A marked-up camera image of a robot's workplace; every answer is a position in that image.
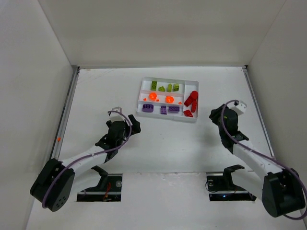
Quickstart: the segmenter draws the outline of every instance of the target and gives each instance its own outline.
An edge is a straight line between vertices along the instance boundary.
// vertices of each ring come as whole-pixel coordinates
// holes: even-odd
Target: green toy brick
[[[174,84],[174,91],[179,91],[179,84]]]
[[[171,92],[171,91],[172,91],[172,84],[168,84],[168,86],[167,86],[167,91],[168,91],[168,92]]]
[[[157,82],[156,82],[156,81],[153,81],[153,82],[152,82],[152,90],[153,90],[153,91],[156,91],[156,90],[157,90]]]
[[[165,92],[165,88],[163,86],[159,87],[158,90],[161,91],[161,92]]]

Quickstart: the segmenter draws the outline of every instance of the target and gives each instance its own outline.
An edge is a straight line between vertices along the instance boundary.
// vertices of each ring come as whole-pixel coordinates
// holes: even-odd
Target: black wire
[[[211,190],[209,190],[209,185],[208,185],[208,188],[207,188],[207,185],[208,185],[208,181],[207,181],[206,184],[205,184],[206,190],[207,190],[208,192],[210,192],[210,193],[216,193],[216,192],[219,191],[219,190],[211,191]]]

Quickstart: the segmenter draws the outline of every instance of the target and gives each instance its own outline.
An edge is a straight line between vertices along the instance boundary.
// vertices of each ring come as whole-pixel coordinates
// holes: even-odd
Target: purple block
[[[179,106],[169,106],[168,112],[169,113],[179,113]]]
[[[152,113],[154,111],[153,104],[144,104],[143,105],[143,112]]]
[[[166,106],[161,106],[161,114],[167,114]]]

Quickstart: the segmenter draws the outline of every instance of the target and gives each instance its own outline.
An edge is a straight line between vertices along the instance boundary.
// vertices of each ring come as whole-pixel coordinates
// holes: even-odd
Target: red block
[[[195,101],[198,98],[198,92],[192,91],[190,96],[187,98],[187,100],[184,102],[184,105],[188,107],[190,104],[192,104],[193,101]]]
[[[194,113],[196,111],[196,107],[197,107],[197,101],[193,101],[192,103],[192,108],[191,108],[191,112]]]
[[[193,117],[193,114],[191,113],[191,111],[188,109],[188,110],[186,110],[186,111],[183,111],[183,114],[185,115],[185,116],[188,116],[188,117]]]

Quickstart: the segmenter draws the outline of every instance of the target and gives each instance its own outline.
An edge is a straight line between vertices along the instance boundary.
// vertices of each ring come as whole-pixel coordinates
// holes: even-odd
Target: orange round object
[[[152,101],[155,101],[157,98],[157,94],[155,92],[152,92],[149,94],[149,99]]]
[[[166,96],[165,97],[165,101],[166,101],[166,103],[173,103],[174,102],[174,98],[171,97],[171,96]]]

